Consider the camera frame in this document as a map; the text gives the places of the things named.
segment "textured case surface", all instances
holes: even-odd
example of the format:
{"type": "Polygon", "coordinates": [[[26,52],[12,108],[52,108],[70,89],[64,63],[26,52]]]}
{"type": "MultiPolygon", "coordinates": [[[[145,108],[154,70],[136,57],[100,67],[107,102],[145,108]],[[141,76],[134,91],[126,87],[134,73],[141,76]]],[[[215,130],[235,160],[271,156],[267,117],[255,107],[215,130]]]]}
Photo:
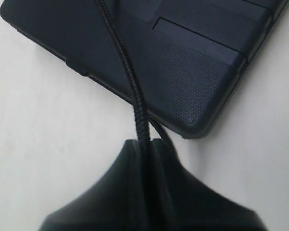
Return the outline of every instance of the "textured case surface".
{"type": "MultiPolygon", "coordinates": [[[[288,0],[107,0],[150,114],[184,138],[208,133],[288,0]]],[[[1,16],[130,102],[93,0],[5,0],[1,16]]]]}

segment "black rubber case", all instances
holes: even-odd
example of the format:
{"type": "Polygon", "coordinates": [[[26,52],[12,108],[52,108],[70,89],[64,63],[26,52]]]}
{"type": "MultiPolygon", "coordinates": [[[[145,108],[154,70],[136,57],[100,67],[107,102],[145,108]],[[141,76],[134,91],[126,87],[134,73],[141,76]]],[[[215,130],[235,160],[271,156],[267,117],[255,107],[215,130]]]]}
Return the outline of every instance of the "black rubber case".
{"type": "MultiPolygon", "coordinates": [[[[149,112],[205,136],[288,0],[107,0],[149,112]]],[[[5,21],[128,102],[130,87],[94,0],[5,0],[5,21]]]]}

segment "black plastic object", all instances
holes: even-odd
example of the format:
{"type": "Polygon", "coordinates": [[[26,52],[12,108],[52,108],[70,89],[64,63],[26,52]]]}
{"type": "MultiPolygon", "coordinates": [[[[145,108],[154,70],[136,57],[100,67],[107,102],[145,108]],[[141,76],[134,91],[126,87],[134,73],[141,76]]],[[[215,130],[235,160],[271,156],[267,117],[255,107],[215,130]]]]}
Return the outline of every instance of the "black plastic object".
{"type": "Polygon", "coordinates": [[[40,231],[266,231],[251,210],[194,178],[162,140],[126,141],[108,172],[40,231]]]}
{"type": "MultiPolygon", "coordinates": [[[[288,0],[107,0],[153,118],[184,138],[208,133],[288,0]]],[[[93,0],[5,0],[1,16],[131,103],[93,0]]]]}

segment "white surface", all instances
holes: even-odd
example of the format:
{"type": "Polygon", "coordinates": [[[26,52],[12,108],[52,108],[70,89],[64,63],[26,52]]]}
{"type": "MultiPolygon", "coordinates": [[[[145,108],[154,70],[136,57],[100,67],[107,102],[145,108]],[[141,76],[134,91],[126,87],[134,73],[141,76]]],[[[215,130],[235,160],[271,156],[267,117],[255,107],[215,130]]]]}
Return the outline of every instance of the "white surface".
{"type": "MultiPolygon", "coordinates": [[[[289,7],[212,133],[171,136],[194,175],[289,231],[289,7]]],[[[0,18],[0,231],[37,230],[131,138],[131,106],[0,18]]]]}

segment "white table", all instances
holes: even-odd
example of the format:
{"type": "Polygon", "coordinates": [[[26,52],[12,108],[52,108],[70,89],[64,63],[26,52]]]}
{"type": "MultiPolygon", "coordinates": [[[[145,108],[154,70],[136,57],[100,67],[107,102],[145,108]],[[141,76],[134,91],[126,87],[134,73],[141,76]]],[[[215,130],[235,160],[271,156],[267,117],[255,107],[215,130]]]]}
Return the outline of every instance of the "white table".
{"type": "MultiPolygon", "coordinates": [[[[196,177],[289,231],[289,7],[211,134],[170,134],[196,177]]],[[[0,18],[0,231],[37,230],[132,138],[130,105],[0,18]]]]}

